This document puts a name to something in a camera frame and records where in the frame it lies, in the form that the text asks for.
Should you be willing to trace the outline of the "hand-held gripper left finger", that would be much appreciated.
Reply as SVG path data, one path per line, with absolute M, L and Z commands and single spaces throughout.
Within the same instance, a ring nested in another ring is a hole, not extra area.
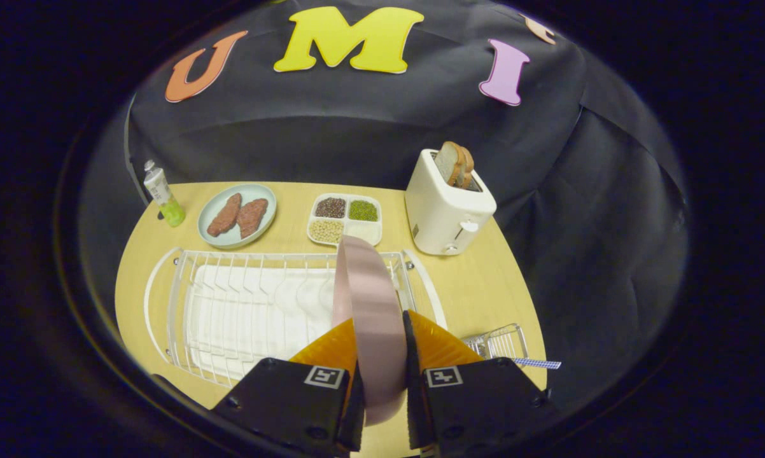
M 213 412 L 301 454 L 348 457 L 360 449 L 365 400 L 352 319 L 289 360 L 264 357 Z

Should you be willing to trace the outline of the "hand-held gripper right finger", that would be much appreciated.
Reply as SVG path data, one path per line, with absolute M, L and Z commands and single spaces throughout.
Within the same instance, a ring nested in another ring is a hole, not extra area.
M 415 311 L 403 313 L 409 446 L 435 457 L 479 457 L 553 426 L 548 394 L 507 357 L 484 359 Z

